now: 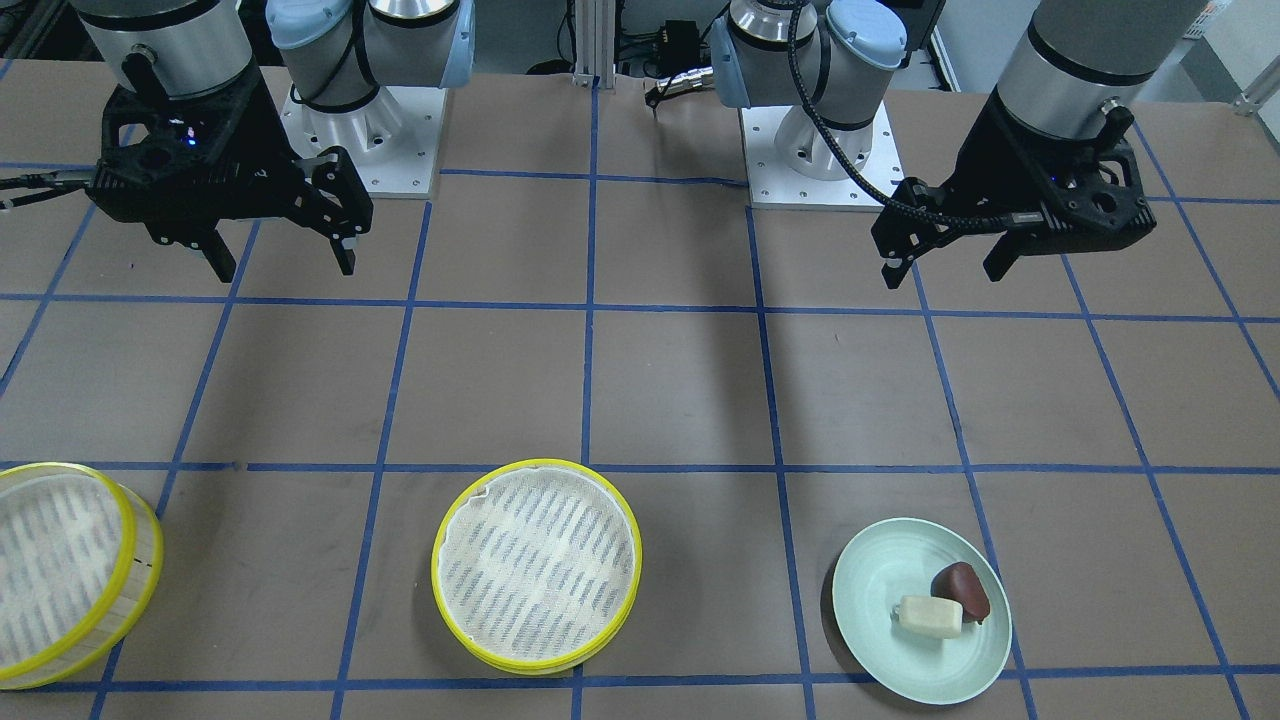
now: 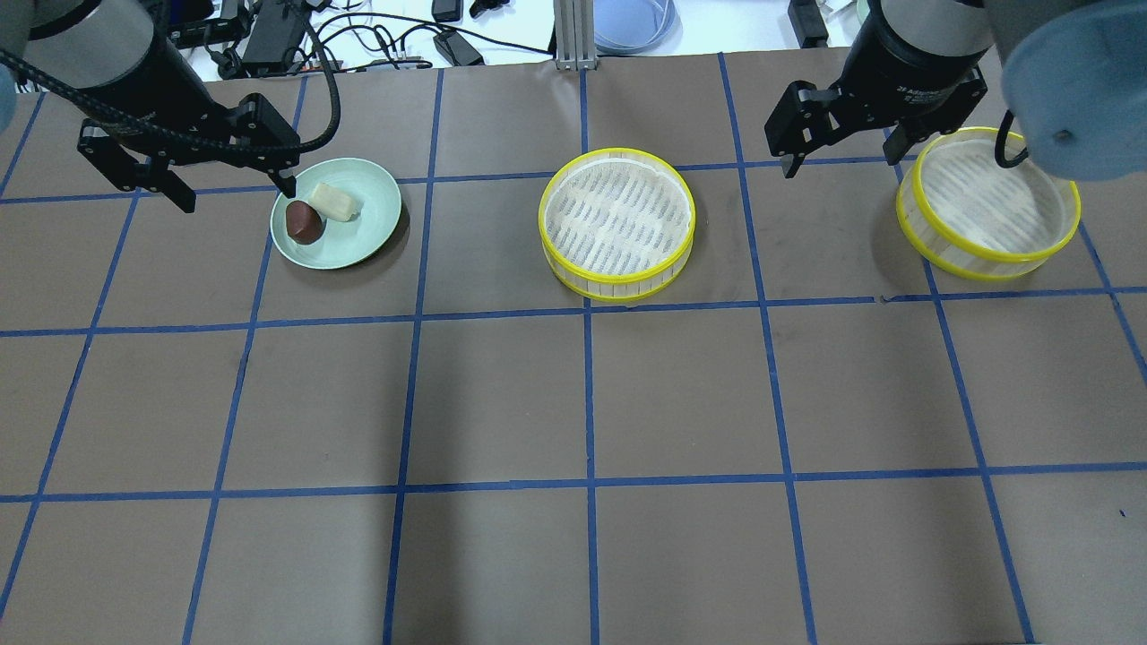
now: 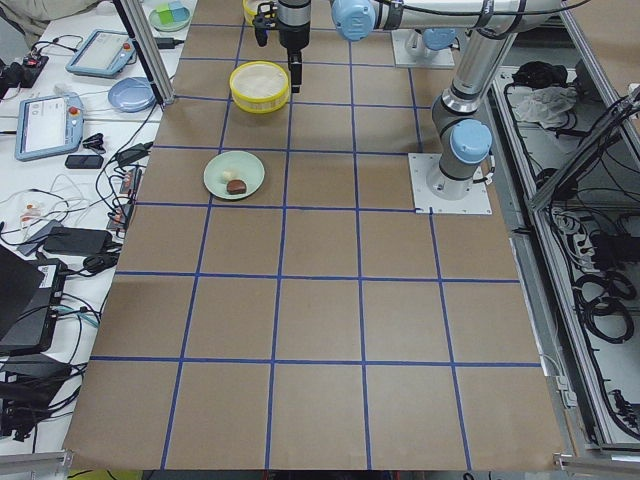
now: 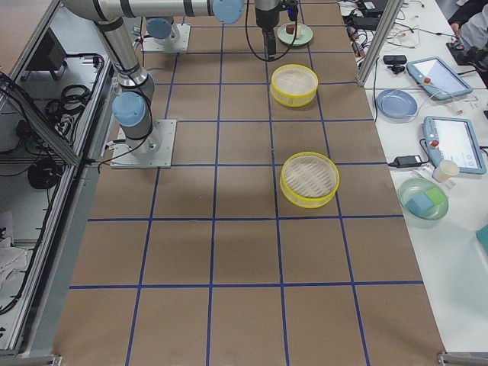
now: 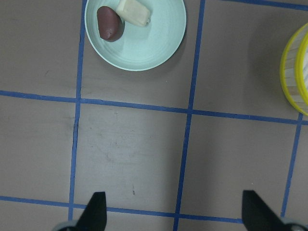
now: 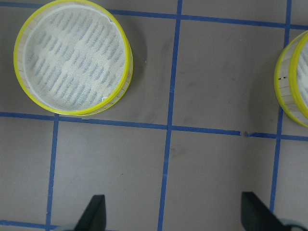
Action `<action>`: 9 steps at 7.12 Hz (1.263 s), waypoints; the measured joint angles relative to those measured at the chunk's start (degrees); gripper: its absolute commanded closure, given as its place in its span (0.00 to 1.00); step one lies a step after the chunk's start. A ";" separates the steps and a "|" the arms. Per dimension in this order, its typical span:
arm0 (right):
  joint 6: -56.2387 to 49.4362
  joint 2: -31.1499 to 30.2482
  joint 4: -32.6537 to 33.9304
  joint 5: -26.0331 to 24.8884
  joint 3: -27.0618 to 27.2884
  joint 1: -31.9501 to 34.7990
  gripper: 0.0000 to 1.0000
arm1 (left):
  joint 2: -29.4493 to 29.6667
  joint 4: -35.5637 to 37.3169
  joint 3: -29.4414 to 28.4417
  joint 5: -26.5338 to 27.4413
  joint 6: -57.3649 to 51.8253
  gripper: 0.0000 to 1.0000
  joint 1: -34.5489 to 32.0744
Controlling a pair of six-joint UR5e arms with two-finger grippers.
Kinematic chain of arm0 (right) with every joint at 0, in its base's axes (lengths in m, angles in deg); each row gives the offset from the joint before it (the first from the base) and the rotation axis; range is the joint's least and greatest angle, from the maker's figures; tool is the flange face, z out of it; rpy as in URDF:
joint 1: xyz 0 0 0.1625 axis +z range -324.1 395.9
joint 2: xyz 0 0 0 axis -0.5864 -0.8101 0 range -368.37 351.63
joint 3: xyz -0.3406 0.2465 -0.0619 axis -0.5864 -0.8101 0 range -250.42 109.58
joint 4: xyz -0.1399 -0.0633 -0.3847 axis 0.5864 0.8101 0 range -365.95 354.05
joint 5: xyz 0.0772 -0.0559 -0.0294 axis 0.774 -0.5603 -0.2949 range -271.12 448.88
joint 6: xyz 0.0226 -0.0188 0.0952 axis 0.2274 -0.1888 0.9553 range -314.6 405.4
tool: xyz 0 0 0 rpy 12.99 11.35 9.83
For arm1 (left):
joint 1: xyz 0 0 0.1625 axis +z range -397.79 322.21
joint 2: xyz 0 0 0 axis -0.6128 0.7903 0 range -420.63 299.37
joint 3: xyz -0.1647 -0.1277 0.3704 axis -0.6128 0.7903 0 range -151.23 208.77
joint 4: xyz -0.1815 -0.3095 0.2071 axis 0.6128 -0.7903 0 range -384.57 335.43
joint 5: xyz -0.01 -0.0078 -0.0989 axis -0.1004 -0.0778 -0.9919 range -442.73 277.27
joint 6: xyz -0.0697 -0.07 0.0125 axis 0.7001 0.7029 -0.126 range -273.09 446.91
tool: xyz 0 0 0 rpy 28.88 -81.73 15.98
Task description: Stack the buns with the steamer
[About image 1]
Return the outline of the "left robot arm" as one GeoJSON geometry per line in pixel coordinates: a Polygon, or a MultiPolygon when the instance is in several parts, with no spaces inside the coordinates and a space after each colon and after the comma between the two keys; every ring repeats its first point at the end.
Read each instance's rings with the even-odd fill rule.
{"type": "Polygon", "coordinates": [[[1132,100],[1202,10],[1199,1],[1042,1],[938,186],[892,193],[861,173],[876,113],[908,53],[878,1],[731,1],[710,24],[716,92],[728,108],[786,108],[781,152],[796,172],[851,181],[878,202],[872,237],[890,288],[965,236],[996,234],[1001,281],[1023,258],[1110,252],[1156,227],[1126,141],[1132,100]]]}

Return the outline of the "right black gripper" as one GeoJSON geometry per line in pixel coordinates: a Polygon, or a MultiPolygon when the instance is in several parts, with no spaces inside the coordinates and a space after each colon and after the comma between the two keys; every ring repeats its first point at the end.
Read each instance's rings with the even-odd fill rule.
{"type": "MultiPolygon", "coordinates": [[[[90,197],[110,218],[154,225],[284,218],[323,236],[340,274],[355,274],[372,200],[343,147],[293,150],[262,76],[161,105],[116,87],[101,140],[90,197]]],[[[237,260],[218,231],[200,231],[198,251],[221,283],[233,282],[237,260]]]]}

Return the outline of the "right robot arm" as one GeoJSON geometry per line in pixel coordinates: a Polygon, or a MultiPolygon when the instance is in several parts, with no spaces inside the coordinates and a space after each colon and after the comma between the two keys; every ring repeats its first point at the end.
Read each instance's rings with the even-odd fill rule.
{"type": "Polygon", "coordinates": [[[236,258],[224,220],[283,218],[329,243],[344,275],[375,193],[424,196],[442,118],[421,106],[474,68],[471,1],[269,1],[291,77],[279,110],[233,1],[76,1],[118,86],[90,200],[151,241],[236,258]]]}

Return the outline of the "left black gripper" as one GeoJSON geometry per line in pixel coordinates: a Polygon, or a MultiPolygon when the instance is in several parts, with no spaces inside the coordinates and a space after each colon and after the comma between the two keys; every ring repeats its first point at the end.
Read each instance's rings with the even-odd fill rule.
{"type": "Polygon", "coordinates": [[[1126,140],[1130,108],[1103,101],[1102,126],[1083,140],[1053,138],[1018,119],[992,94],[940,186],[904,179],[872,227],[890,290],[904,263],[974,234],[997,234],[983,261],[1001,282],[1021,258],[1128,249],[1157,219],[1126,140]]]}

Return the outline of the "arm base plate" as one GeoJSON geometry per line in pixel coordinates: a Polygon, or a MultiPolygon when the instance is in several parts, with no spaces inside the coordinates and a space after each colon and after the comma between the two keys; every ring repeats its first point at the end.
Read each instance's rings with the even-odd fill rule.
{"type": "Polygon", "coordinates": [[[371,197],[429,200],[449,96],[445,88],[384,87],[372,101],[346,113],[287,99],[282,123],[292,149],[305,158],[346,149],[371,197]]]}
{"type": "MultiPolygon", "coordinates": [[[[762,210],[869,211],[882,204],[840,165],[799,106],[739,111],[750,205],[762,210]]],[[[904,165],[882,102],[873,122],[833,137],[864,181],[890,196],[904,181],[904,165]]]]}

